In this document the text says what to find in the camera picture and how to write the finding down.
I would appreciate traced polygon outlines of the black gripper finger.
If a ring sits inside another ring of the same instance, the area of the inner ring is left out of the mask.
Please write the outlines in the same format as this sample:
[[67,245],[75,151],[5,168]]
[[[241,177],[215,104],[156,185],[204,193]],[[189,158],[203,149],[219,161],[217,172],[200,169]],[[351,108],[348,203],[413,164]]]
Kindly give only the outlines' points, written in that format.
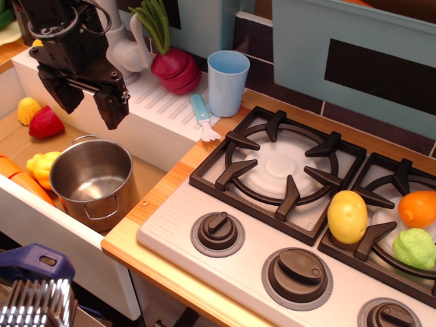
[[116,129],[121,121],[129,114],[129,94],[102,89],[93,96],[97,109],[106,127]]
[[38,76],[52,98],[66,113],[71,114],[75,111],[84,99],[83,91],[72,86],[62,75],[39,69]]

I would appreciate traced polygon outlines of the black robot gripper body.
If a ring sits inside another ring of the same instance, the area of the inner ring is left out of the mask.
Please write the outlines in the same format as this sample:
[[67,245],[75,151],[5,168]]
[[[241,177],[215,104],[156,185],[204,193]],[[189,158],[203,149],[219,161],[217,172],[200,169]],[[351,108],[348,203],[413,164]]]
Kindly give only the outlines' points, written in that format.
[[95,94],[99,90],[128,93],[122,73],[106,57],[108,41],[100,23],[95,31],[86,31],[80,22],[69,26],[36,26],[31,31],[42,43],[30,49],[31,58],[38,62],[37,69],[54,72],[68,82]]

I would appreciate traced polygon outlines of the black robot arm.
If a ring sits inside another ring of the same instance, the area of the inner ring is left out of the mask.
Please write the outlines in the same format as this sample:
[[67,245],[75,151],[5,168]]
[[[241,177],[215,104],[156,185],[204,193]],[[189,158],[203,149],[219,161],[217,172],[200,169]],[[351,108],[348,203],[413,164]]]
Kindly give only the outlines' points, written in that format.
[[112,21],[95,1],[16,1],[31,35],[42,45],[30,49],[45,89],[66,113],[93,98],[109,130],[129,113],[122,73],[108,60],[106,33]]

